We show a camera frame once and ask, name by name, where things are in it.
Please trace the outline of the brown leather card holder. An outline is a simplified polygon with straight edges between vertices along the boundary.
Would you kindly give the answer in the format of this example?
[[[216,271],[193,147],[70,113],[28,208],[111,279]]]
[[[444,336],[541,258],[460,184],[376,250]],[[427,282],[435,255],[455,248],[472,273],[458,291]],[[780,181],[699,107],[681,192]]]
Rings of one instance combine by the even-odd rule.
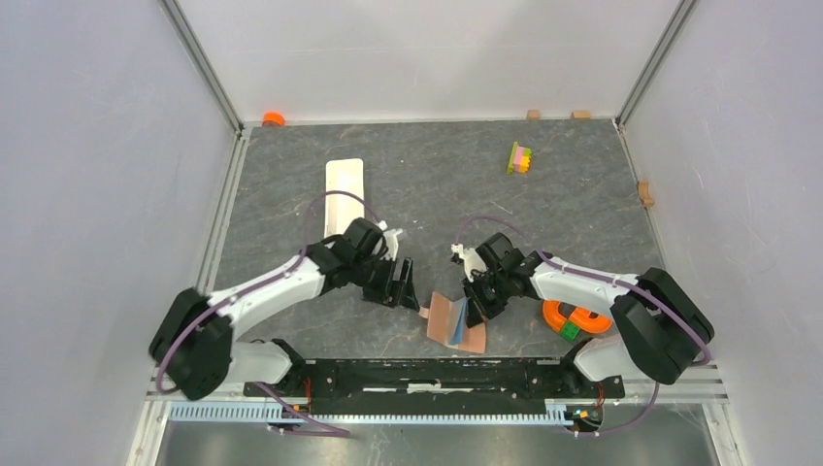
[[[446,348],[475,354],[486,352],[487,332],[482,322],[468,325],[468,299],[451,301],[439,292],[433,292],[428,307],[418,314],[426,321],[426,336]]]

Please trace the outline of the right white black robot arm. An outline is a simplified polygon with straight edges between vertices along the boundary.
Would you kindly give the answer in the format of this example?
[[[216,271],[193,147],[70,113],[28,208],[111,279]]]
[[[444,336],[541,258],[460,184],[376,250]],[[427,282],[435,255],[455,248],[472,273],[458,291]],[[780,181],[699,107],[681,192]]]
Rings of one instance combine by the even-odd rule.
[[[687,368],[711,360],[713,325],[663,269],[636,275],[585,268],[540,250],[525,254],[503,233],[475,248],[454,244],[451,251],[464,269],[470,327],[498,316],[514,297],[574,305],[615,325],[615,334],[568,353],[571,363],[560,381],[574,396],[616,376],[672,385]]]

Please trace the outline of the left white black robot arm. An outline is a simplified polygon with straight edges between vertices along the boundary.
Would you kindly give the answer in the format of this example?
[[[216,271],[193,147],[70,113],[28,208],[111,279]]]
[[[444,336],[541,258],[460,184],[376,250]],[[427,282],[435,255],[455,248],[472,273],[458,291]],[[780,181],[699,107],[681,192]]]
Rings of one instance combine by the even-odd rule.
[[[347,286],[359,287],[367,302],[418,311],[413,261],[398,257],[404,234],[359,217],[344,233],[304,246],[245,283],[210,294],[179,292],[148,347],[158,365],[157,392],[197,401],[226,383],[269,383],[281,395],[297,393],[305,370],[284,345],[240,337],[293,305]]]

